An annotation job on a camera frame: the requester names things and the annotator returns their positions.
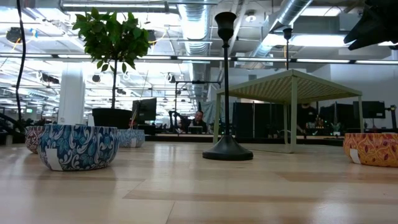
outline computer monitor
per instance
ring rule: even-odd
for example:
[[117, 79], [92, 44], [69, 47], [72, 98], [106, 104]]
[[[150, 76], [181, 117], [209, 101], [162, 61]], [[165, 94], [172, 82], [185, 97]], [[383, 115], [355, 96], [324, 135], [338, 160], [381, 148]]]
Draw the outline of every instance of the computer monitor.
[[136, 114], [139, 121], [155, 121], [156, 120], [156, 98], [148, 100], [134, 100], [132, 102], [132, 112]]
[[[386, 107], [383, 101], [362, 101], [363, 118], [386, 118]], [[354, 101], [354, 115], [359, 119], [359, 102]]]

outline ceiling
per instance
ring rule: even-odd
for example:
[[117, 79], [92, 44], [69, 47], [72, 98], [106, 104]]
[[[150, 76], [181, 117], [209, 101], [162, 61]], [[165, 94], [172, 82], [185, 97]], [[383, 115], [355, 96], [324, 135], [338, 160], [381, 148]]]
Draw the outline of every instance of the ceiling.
[[[221, 0], [218, 4], [210, 5], [210, 18], [214, 18], [219, 12], [235, 11], [239, 17], [243, 4], [247, 2], [246, 12], [252, 10], [256, 17], [255, 21], [246, 21], [247, 16], [243, 16], [242, 23], [238, 32], [238, 39], [234, 45], [231, 46], [231, 55], [250, 53], [262, 42], [263, 34], [261, 28], [268, 15], [277, 12], [280, 7], [280, 0], [275, 1], [243, 1], [243, 0]], [[337, 18], [342, 14], [346, 7], [355, 4], [355, 1], [313, 1], [312, 4], [306, 8], [302, 16], [296, 23], [300, 23], [306, 27], [305, 18], [308, 16], [317, 16], [318, 18], [329, 17], [326, 19]], [[157, 42], [151, 49], [149, 55], [186, 55], [185, 40], [183, 38], [182, 21], [178, 14], [137, 12], [134, 16], [139, 19], [141, 26], [146, 29], [155, 30]], [[77, 37], [77, 31], [72, 31], [72, 24], [75, 22], [76, 13], [81, 11], [61, 11], [58, 9], [41, 9], [38, 11], [32, 9], [24, 9], [22, 19], [24, 21], [25, 35], [27, 39], [27, 53], [28, 54], [84, 54], [84, 43]], [[349, 13], [357, 16], [361, 12], [360, 5], [354, 7]], [[5, 35], [10, 27], [19, 27], [19, 18], [15, 7], [3, 6], [0, 3], [0, 53], [21, 53], [22, 45], [9, 42]], [[118, 19], [123, 20], [124, 16], [120, 12]], [[207, 42], [210, 50], [209, 55], [222, 55], [222, 41], [218, 37], [216, 22], [210, 19], [210, 34], [202, 41]], [[314, 27], [310, 32], [311, 35], [317, 34], [317, 27], [308, 25], [307, 27]], [[292, 45], [289, 47], [290, 56], [293, 58], [335, 58], [335, 59], [382, 59], [389, 56], [391, 51], [388, 47], [371, 46], [355, 52], [347, 50], [346, 46], [341, 47], [326, 47], [327, 40], [323, 41], [321, 46], [312, 46], [312, 44], [298, 44], [295, 45], [295, 39], [292, 39]], [[284, 43], [278, 42], [272, 44], [272, 49], [269, 56], [285, 57]], [[0, 106], [7, 110], [14, 110], [16, 101], [14, 96], [14, 88], [11, 85], [16, 84], [17, 75], [19, 72], [19, 65], [21, 60], [19, 58], [0, 57]], [[67, 63], [64, 59], [54, 60], [26, 60], [24, 67], [24, 74], [22, 76], [22, 86], [48, 86], [48, 83], [40, 81], [42, 74], [50, 75], [62, 81], [62, 67]], [[95, 64], [89, 62], [86, 67], [90, 68], [87, 72], [87, 86], [93, 87], [86, 91], [86, 113], [89, 113], [92, 108], [109, 107], [111, 96], [112, 75], [110, 72], [100, 72], [96, 69]], [[210, 63], [211, 71], [219, 68], [219, 63]], [[284, 63], [269, 64], [262, 69], [277, 70], [284, 68]], [[311, 72], [318, 68], [319, 65], [314, 64], [299, 64], [294, 63], [292, 68], [300, 68]], [[136, 70], [129, 68], [127, 74], [118, 73], [118, 87], [129, 87], [126, 94], [118, 94], [118, 101], [116, 106], [118, 108], [131, 108], [132, 100], [139, 98], [158, 97], [158, 114], [167, 114], [168, 110], [174, 108], [174, 88], [175, 84], [168, 81], [168, 77], [173, 75], [177, 81], [191, 81], [192, 80], [192, 64], [188, 62], [162, 62], [162, 63], [148, 63], [139, 62], [136, 65]], [[239, 77], [238, 72], [232, 72], [231, 83], [238, 83], [240, 80], [247, 80], [247, 74], [241, 73]], [[217, 72], [211, 72], [208, 80], [217, 80]], [[92, 81], [93, 75], [101, 76], [101, 82], [95, 83]], [[53, 109], [57, 107], [59, 102], [59, 85], [50, 85], [51, 88], [22, 88], [20, 93], [23, 98], [24, 105], [38, 105], [39, 112], [48, 111], [48, 115], [52, 113]], [[95, 89], [95, 87], [109, 87], [108, 89]], [[197, 109], [197, 101], [205, 101], [208, 87], [204, 85], [199, 89], [202, 91], [201, 97], [198, 97], [198, 89], [193, 91], [192, 84], [186, 84], [182, 89], [181, 95], [178, 97], [178, 108], [182, 109], [182, 113], [192, 114]]]

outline desk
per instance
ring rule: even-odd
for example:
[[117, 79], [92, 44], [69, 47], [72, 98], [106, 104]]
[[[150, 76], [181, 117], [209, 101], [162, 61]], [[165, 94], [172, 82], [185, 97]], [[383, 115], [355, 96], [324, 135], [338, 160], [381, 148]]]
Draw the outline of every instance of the desk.
[[[216, 99], [216, 118], [220, 119], [221, 96], [225, 94], [225, 89], [217, 91]], [[297, 139], [297, 107], [298, 103], [311, 103], [322, 100], [335, 100], [340, 98], [358, 97], [359, 101], [359, 122], [361, 132], [363, 133], [363, 116], [362, 116], [362, 92], [354, 90], [343, 85], [333, 83], [322, 78], [314, 77], [296, 70], [289, 70], [264, 78], [258, 78], [242, 84], [229, 87], [229, 95], [238, 98], [251, 100], [259, 100], [270, 103], [278, 103], [284, 105], [284, 129], [285, 144], [287, 142], [287, 108], [292, 106], [291, 114], [291, 138], [290, 150], [287, 153], [294, 152], [294, 146]], [[217, 143], [217, 134], [219, 123], [215, 122], [213, 144]]]

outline black cable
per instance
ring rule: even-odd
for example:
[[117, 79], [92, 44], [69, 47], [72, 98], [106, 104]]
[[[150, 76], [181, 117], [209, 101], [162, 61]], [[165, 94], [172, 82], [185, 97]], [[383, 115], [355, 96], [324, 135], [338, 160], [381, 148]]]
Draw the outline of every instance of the black cable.
[[24, 72], [24, 65], [25, 65], [25, 58], [26, 58], [26, 40], [25, 40], [24, 22], [22, 21], [22, 9], [21, 9], [20, 0], [17, 0], [17, 9], [18, 9], [18, 16], [19, 16], [19, 26], [21, 27], [21, 36], [22, 36], [22, 58], [21, 58], [21, 67], [19, 69], [15, 93], [17, 95], [18, 121], [21, 122], [21, 120], [22, 120], [21, 101], [19, 99], [18, 90], [19, 90], [19, 85], [21, 84], [22, 73]]

